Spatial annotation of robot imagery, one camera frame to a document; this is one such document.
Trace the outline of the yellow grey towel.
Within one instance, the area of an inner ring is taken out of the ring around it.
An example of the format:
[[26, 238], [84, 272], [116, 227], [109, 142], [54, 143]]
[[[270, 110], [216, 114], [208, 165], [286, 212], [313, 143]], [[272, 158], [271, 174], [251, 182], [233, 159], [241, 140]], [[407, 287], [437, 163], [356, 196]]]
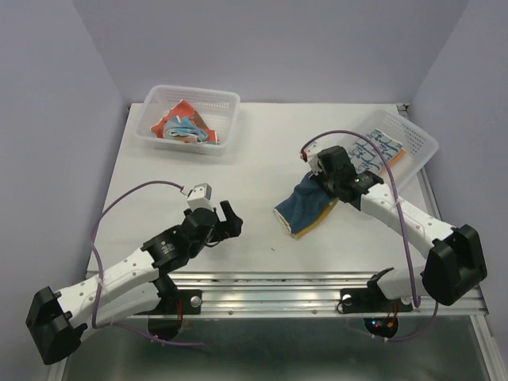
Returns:
[[300, 239], [315, 229], [337, 203], [338, 199], [327, 195], [309, 171], [291, 195], [274, 208], [274, 214], [294, 239]]

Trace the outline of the orange polka dot towel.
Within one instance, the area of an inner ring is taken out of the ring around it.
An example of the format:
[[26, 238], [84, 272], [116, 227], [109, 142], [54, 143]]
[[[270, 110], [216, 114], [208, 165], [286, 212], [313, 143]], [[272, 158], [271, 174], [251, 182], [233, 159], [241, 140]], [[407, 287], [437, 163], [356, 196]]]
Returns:
[[382, 162], [382, 167], [379, 170], [379, 172], [383, 172], [387, 170], [387, 167], [393, 167], [400, 159], [404, 157], [406, 154], [405, 149], [400, 149], [397, 151], [394, 155], [383, 155], [383, 158], [385, 159], [385, 162]]

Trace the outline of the light blue patterned towel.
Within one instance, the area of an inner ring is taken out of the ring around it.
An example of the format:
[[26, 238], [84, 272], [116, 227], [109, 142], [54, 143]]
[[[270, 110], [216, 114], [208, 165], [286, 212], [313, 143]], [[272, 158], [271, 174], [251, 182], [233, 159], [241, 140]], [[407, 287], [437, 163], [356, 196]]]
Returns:
[[199, 128], [189, 117], [171, 117], [163, 127], [163, 138], [178, 140], [187, 144], [216, 144], [214, 130]]

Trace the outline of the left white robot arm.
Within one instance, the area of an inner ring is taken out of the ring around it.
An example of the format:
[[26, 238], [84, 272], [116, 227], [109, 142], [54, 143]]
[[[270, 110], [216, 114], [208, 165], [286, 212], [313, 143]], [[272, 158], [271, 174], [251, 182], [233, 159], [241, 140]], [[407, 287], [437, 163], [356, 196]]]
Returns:
[[179, 311], [185, 298], [170, 273], [187, 265], [205, 247], [241, 234], [243, 221], [227, 201], [215, 208], [185, 210], [179, 225], [143, 243], [130, 256], [73, 286], [50, 287], [33, 296], [25, 324], [44, 364], [70, 356], [92, 333], [120, 327], [132, 315], [156, 309]]

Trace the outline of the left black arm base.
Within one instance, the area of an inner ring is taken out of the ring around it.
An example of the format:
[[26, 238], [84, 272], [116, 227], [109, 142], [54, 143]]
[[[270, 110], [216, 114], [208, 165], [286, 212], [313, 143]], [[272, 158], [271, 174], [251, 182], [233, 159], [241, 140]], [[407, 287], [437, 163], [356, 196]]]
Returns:
[[186, 315], [199, 315], [202, 305], [202, 291], [181, 290], [172, 279], [165, 275], [153, 282], [159, 301], [148, 312], [148, 332], [163, 339], [175, 339], [183, 329]]

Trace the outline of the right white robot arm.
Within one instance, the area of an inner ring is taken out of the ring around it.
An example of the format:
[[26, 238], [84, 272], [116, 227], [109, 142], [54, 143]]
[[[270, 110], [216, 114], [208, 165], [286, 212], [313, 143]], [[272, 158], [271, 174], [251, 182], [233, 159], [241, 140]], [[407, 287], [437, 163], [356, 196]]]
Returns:
[[470, 225], [455, 227], [410, 202], [371, 171], [357, 172], [340, 145], [305, 150], [312, 178], [329, 196], [374, 217], [398, 233], [425, 260], [420, 267], [389, 267], [373, 275], [366, 303], [382, 310], [393, 300], [429, 296], [451, 306], [487, 277], [479, 233]]

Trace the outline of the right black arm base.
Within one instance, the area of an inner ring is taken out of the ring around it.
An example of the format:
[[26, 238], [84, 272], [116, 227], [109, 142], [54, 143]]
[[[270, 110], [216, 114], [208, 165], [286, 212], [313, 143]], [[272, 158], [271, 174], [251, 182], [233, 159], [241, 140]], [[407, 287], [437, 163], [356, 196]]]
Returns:
[[399, 314], [412, 312], [413, 307], [400, 298], [390, 300], [381, 292], [368, 288], [347, 288], [341, 291], [336, 311], [339, 314], [363, 314], [365, 328], [371, 335], [391, 339], [398, 332]]

